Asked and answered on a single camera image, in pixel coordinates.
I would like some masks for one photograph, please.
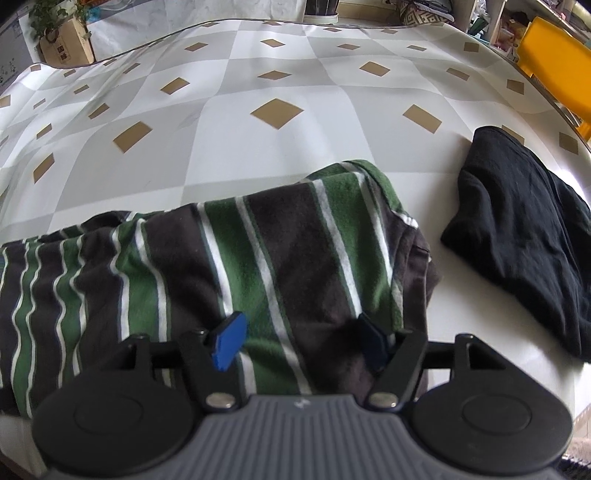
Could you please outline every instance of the striped shirt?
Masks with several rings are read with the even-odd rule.
[[[361,160],[244,197],[104,213],[1,251],[0,388],[25,417],[130,334],[174,340],[234,311],[248,318],[246,395],[362,398],[374,378],[355,320],[426,330],[437,281],[415,220]]]

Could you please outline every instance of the green leaves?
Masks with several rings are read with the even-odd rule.
[[[45,36],[46,33],[58,28],[67,18],[68,12],[64,8],[56,11],[56,6],[61,0],[36,0],[29,18],[31,28],[35,30],[35,39]],[[82,23],[86,21],[86,8],[76,2],[74,16]]]

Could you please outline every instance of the black cloth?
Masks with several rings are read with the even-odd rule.
[[[474,133],[460,207],[442,243],[515,295],[574,356],[591,361],[591,213],[497,127]]]

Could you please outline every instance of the gray ribbed plate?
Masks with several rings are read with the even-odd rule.
[[[46,480],[77,477],[50,471]],[[350,395],[256,395],[235,413],[205,419],[168,462],[122,480],[475,480],[423,452],[392,414]],[[559,480],[550,468],[514,477]]]

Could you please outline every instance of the white stripe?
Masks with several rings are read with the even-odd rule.
[[[382,195],[382,192],[379,192],[377,190],[377,184],[375,181],[371,181],[370,179],[367,178],[367,175],[362,174],[361,172],[359,172],[359,168],[357,166],[354,166],[351,163],[348,162],[342,162],[341,166],[345,169],[347,169],[350,172],[355,173],[355,175],[357,176],[358,180],[359,180],[359,186],[361,187],[361,181],[359,176],[361,175],[361,177],[363,177],[363,184],[366,185],[366,183],[369,183],[369,187],[371,188],[371,193],[374,197],[374,199],[380,198]],[[400,290],[400,286],[398,285],[398,283],[394,280],[394,275],[392,273],[392,265],[394,263],[394,259],[392,259],[390,261],[389,259],[389,255],[388,255],[388,247],[387,247],[387,243],[386,243],[386,230],[385,230],[385,226],[382,222],[382,217],[381,215],[379,215],[378,211],[376,210],[375,204],[373,202],[371,202],[371,208],[372,210],[375,212],[375,215],[378,218],[379,221],[379,230],[376,227],[376,223],[374,222],[374,216],[371,213],[370,207],[368,205],[368,200],[365,197],[365,193],[364,193],[364,188],[362,188],[362,194],[363,194],[363,199],[365,201],[365,204],[368,206],[368,211],[370,211],[370,216],[372,217],[372,224],[374,225],[374,231],[376,233],[376,236],[378,237],[378,242],[380,243],[380,250],[382,251],[382,256],[384,258],[384,263],[386,265],[386,271],[388,274],[388,284],[390,286],[390,291],[392,293],[392,298],[394,299],[394,303],[396,304],[396,306],[398,307],[398,310],[400,311],[400,313],[402,314],[402,308],[403,308],[403,296],[402,296],[402,291]],[[413,228],[418,228],[418,224],[416,223],[416,221],[407,216],[407,215],[403,215],[397,212],[394,212],[392,209],[390,209],[390,211],[395,214],[398,218],[402,219],[402,221],[404,223],[406,223],[408,226],[412,226]]]
[[[228,280],[228,274],[226,268],[223,265],[222,256],[217,245],[216,236],[213,233],[212,224],[209,221],[205,206],[202,203],[197,204],[197,210],[201,217],[201,224],[203,225],[203,232],[205,233],[205,240],[207,247],[211,253],[213,259],[213,265],[217,272],[217,280],[220,284],[220,292],[222,293],[222,305],[224,309],[224,315],[229,317],[234,312],[234,306],[232,302],[232,290],[230,289],[230,281]],[[239,352],[239,360],[242,367],[242,374],[244,378],[244,390],[246,396],[256,394],[256,379],[255,371],[252,365],[252,359],[246,352]]]
[[[74,375],[78,375],[80,373],[80,371],[82,370],[82,366],[80,364],[80,358],[79,358],[80,352],[78,351],[78,348],[80,345],[80,339],[82,338],[82,334],[86,330],[86,305],[85,305],[84,294],[80,290],[78,290],[78,288],[76,287],[76,284],[74,283],[76,281],[76,279],[78,278],[78,276],[80,275],[82,268],[86,264],[86,262],[82,258],[82,237],[81,236],[79,236],[78,240],[76,240],[76,246],[78,247],[78,264],[80,265],[80,268],[76,271],[76,273],[70,279],[70,287],[72,288],[72,290],[74,290],[74,292],[76,292],[76,295],[78,295],[78,298],[80,299],[80,310],[78,312],[78,317],[80,318],[80,338],[78,338],[78,341],[76,342],[76,346],[74,347],[74,353],[72,354],[72,370],[74,372]]]
[[[8,256],[6,254],[6,249],[2,249],[2,257],[4,259],[4,268],[2,269],[2,279],[0,280],[0,293],[2,293],[2,289],[4,289],[4,281],[6,279],[6,270],[8,270]],[[2,370],[0,370],[0,388],[4,388],[4,382],[2,380]]]
[[[27,258],[28,253],[29,253],[29,246],[30,246],[29,244],[25,244],[25,268],[21,272],[21,281],[20,281],[21,294],[18,298],[17,306],[12,311],[12,326],[14,327],[14,329],[17,333],[17,349],[14,352],[14,355],[12,356],[12,365],[11,365],[11,369],[10,369],[10,381],[11,381],[12,385],[14,385],[14,374],[17,369],[17,361],[18,361],[18,357],[21,354],[21,348],[22,348],[21,332],[17,327],[17,312],[19,311],[19,309],[22,306],[22,299],[24,297],[22,281],[23,281],[26,271],[29,269],[29,260]]]
[[[349,297],[353,303],[355,318],[357,318],[359,315],[361,315],[362,311],[361,300],[359,299],[357,286],[355,286],[353,270],[351,269],[351,261],[347,255],[345,243],[343,242],[343,238],[340,236],[339,228],[336,226],[335,218],[333,217],[332,211],[330,210],[329,198],[326,194],[324,183],[322,183],[322,180],[314,180],[312,184],[316,190],[316,196],[318,197],[318,203],[320,204],[320,211],[322,212],[322,216],[324,217],[324,221],[329,230],[333,245],[335,246],[336,254],[339,257],[340,267],[343,270],[343,276],[345,277],[347,290],[349,290]]]
[[[57,319],[56,324],[56,335],[60,342],[60,353],[61,353],[61,364],[60,373],[57,376],[57,388],[61,388],[61,384],[64,380],[64,369],[66,368],[66,341],[64,340],[63,332],[61,331],[61,323],[66,316],[66,303],[61,299],[57,293],[57,284],[66,275],[66,259],[64,257],[64,242],[60,242],[60,255],[61,255],[61,274],[53,281],[53,294],[56,296],[58,303],[60,304],[60,316]]]
[[[119,243],[119,227],[113,230],[111,234],[111,241],[115,247],[115,255],[113,256],[113,260],[109,264],[109,268],[113,275],[117,275],[121,277],[123,281],[123,288],[121,289],[121,315],[119,319],[120,323],[120,338],[119,340],[125,340],[129,336],[129,278],[126,274],[122,271],[119,271],[117,266],[117,260],[119,259],[119,254],[121,253],[121,243]]]
[[[275,334],[279,339],[287,363],[293,370],[300,394],[310,395],[312,393],[310,384],[304,376],[304,372],[300,367],[300,360],[295,353],[295,350],[291,344],[291,339],[289,338],[287,329],[285,328],[284,320],[279,308],[279,302],[277,301],[277,296],[275,295],[275,286],[273,285],[271,270],[269,269],[265,255],[263,254],[258,239],[256,238],[255,229],[252,225],[251,218],[246,211],[246,205],[244,205],[243,197],[236,197],[236,206],[238,207],[238,212],[242,218],[242,223],[246,229],[246,234],[248,235],[248,239],[250,240],[252,249],[255,253],[256,264],[259,268],[259,272],[261,273],[263,284],[265,286],[265,293],[267,294],[269,313],[271,315],[271,322],[273,324],[273,328],[275,329]]]
[[[351,169],[349,168],[349,166],[351,165],[350,163],[342,162],[341,165],[344,168],[346,168],[347,170],[351,171]],[[375,181],[370,182],[370,188],[376,198],[383,196],[383,194],[381,192],[377,191],[377,188],[379,188],[377,186],[377,182],[375,182]],[[396,215],[398,218],[400,218],[408,226],[411,226],[413,228],[418,228],[418,223],[413,217],[408,216],[406,213],[396,212],[396,211],[392,210],[391,208],[390,208],[390,212],[392,212],[394,215]]]
[[[162,278],[162,274],[160,271],[154,267],[150,259],[148,258],[148,251],[146,250],[145,245],[145,231],[142,228],[142,225],[145,223],[145,219],[141,218],[138,220],[137,224],[135,225],[135,245],[138,247],[139,257],[142,263],[150,270],[150,273],[154,276],[156,280],[156,292],[158,296],[158,341],[159,342],[166,342],[170,340],[168,335],[168,315],[167,315],[167,298],[166,298],[166,289],[164,286],[164,279]],[[170,387],[171,380],[170,380],[170,370],[163,369],[162,370],[162,377],[164,380],[164,384],[167,387]]]
[[[359,189],[361,190],[361,196],[363,197],[363,202],[365,203],[365,207],[367,208],[369,218],[371,218],[371,224],[374,227],[375,237],[378,240],[379,251],[382,254],[382,260],[384,262],[384,267],[386,268],[386,276],[388,277],[388,286],[392,286],[392,263],[390,260],[390,255],[388,253],[388,244],[386,242],[386,232],[384,229],[384,223],[382,222],[382,217],[379,214],[376,204],[369,192],[368,185],[367,185],[367,177],[361,174],[356,170],[356,168],[351,165],[350,163],[343,162],[341,166],[351,173],[353,173],[357,177],[357,182],[359,183]]]
[[[29,332],[29,338],[31,339],[31,368],[29,369],[29,376],[27,378],[27,393],[25,395],[25,403],[27,405],[27,415],[31,419],[33,417],[33,408],[31,407],[31,389],[33,388],[33,379],[35,378],[35,363],[37,362],[37,344],[33,338],[33,331],[31,330],[31,315],[37,308],[37,302],[33,295],[33,287],[35,282],[39,279],[39,271],[41,270],[41,259],[39,258],[39,249],[41,245],[37,245],[35,248],[35,258],[37,259],[37,269],[31,280],[30,292],[31,292],[31,310],[25,316],[25,323],[27,324],[27,330]]]
[[[252,364],[251,356],[246,352],[238,352],[238,358],[242,365],[244,375],[244,392],[247,397],[256,394],[255,369]]]
[[[229,317],[234,311],[232,306],[232,292],[230,290],[230,282],[228,281],[228,275],[226,269],[223,266],[222,256],[220,255],[219,247],[217,246],[216,237],[213,234],[212,224],[209,221],[209,217],[205,212],[205,208],[202,203],[197,204],[197,210],[201,217],[201,224],[203,225],[203,232],[205,233],[205,239],[207,240],[207,247],[212,255],[213,265],[216,268],[217,279],[220,284],[220,291],[222,293],[222,304],[224,309],[224,315]]]

